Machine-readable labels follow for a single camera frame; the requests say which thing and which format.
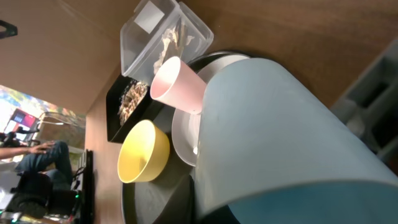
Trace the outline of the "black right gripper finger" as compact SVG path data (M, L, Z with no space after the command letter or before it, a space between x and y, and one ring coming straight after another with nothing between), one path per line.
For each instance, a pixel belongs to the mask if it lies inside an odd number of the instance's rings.
M160 214L161 224L192 224L194 223L195 195L194 183L190 175L186 175L166 203Z

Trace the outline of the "yellow bowl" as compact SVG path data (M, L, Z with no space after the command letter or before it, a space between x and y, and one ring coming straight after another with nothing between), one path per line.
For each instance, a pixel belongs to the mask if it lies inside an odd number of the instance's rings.
M152 121L138 122L125 138L118 157L121 182L150 182L165 168L170 155L170 141Z

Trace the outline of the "grey round plate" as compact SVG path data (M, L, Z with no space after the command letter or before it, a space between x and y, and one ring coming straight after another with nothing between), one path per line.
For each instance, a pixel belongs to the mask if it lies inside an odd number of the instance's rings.
M236 52L215 52L188 62L188 66L208 83L222 68L248 58L248 55ZM172 142L179 158L192 167L197 163L199 130L199 114L175 110L172 120Z

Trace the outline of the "blue plastic cup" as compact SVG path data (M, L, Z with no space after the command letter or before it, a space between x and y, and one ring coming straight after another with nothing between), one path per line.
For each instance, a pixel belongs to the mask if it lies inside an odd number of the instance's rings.
M396 223L397 176L283 66L232 63L209 81L196 210L224 222Z

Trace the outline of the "pink plastic cup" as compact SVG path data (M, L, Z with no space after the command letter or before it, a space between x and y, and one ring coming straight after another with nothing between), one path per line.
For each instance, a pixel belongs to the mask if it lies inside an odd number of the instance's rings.
M150 86L153 100L190 114L203 108L206 83L179 57L169 58L159 68Z

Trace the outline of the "food scraps and rice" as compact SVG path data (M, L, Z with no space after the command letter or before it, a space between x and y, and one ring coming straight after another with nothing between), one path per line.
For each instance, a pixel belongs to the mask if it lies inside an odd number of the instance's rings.
M149 86L137 80L131 80L120 97L119 122L122 126L132 115L139 103L145 97Z

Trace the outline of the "gold foil wrapper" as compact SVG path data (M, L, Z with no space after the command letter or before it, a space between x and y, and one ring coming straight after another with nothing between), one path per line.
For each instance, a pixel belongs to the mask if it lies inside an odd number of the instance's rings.
M180 18L175 26L175 45L179 52L182 52L187 42L187 26Z

